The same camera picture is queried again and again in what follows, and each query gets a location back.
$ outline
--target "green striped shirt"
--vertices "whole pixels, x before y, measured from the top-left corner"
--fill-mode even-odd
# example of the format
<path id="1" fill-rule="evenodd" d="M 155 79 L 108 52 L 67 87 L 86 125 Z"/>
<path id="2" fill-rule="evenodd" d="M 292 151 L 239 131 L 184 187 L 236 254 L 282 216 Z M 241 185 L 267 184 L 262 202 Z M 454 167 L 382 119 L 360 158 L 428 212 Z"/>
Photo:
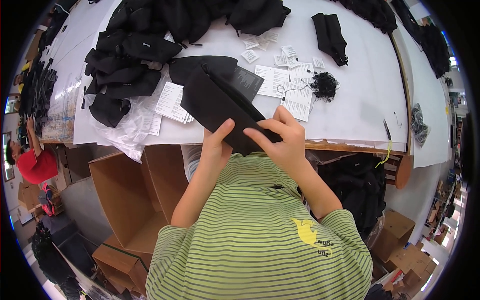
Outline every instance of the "green striped shirt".
<path id="1" fill-rule="evenodd" d="M 149 300 L 353 300 L 371 274 L 352 214 L 319 224 L 295 181 L 254 153 L 232 155 L 195 224 L 160 230 L 146 290 Z"/>

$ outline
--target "yellow cat logo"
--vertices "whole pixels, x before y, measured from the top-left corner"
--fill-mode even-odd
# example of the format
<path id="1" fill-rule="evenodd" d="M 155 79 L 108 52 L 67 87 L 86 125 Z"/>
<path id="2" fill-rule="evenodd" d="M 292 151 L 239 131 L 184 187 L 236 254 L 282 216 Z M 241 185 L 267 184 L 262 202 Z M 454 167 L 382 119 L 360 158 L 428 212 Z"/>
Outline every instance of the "yellow cat logo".
<path id="1" fill-rule="evenodd" d="M 312 247 L 318 248 L 321 251 L 329 251 L 330 257 L 333 257 L 333 251 L 331 248 L 322 247 L 320 245 L 315 244 L 315 242 L 317 242 L 317 230 L 312 232 L 312 230 L 310 229 L 313 226 L 312 220 L 303 220 L 301 222 L 295 218 L 291 218 L 291 220 L 295 222 L 295 224 L 297 224 L 299 237 L 304 243 L 309 244 Z"/>

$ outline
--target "yellow string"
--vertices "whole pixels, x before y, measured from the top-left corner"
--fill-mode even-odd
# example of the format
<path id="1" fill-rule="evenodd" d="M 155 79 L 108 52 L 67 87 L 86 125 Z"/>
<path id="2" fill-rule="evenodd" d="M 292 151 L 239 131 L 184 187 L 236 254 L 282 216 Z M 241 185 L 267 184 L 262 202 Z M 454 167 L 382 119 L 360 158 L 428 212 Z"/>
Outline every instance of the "yellow string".
<path id="1" fill-rule="evenodd" d="M 385 158 L 385 160 L 379 162 L 379 163 L 375 166 L 375 168 L 377 168 L 380 164 L 384 164 L 384 163 L 388 160 L 388 158 L 389 158 L 389 156 L 390 156 L 390 151 L 392 150 L 392 140 L 389 140 L 389 141 L 388 141 L 387 150 L 388 150 L 388 152 L 387 152 L 387 157 Z"/>

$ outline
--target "red shirt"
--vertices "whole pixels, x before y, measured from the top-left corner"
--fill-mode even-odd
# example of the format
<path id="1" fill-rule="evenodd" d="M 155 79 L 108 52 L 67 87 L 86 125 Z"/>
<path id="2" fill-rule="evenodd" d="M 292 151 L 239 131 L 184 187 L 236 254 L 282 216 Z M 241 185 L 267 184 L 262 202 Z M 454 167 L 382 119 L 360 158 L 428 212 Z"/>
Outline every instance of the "red shirt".
<path id="1" fill-rule="evenodd" d="M 20 155 L 17 168 L 30 183 L 39 184 L 58 174 L 57 159 L 52 151 L 43 150 L 38 157 L 32 149 Z"/>

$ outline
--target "man in red shirt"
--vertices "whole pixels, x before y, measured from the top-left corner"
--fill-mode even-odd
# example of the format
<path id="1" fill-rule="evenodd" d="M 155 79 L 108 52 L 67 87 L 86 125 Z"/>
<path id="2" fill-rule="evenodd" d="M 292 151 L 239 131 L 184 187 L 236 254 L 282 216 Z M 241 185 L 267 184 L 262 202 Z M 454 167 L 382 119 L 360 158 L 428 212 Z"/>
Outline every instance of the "man in red shirt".
<path id="1" fill-rule="evenodd" d="M 58 174 L 57 159 L 51 150 L 42 150 L 35 135 L 33 118 L 27 121 L 27 135 L 30 150 L 23 153 L 20 145 L 12 140 L 8 141 L 6 157 L 10 165 L 17 165 L 22 176 L 33 184 L 42 183 Z"/>

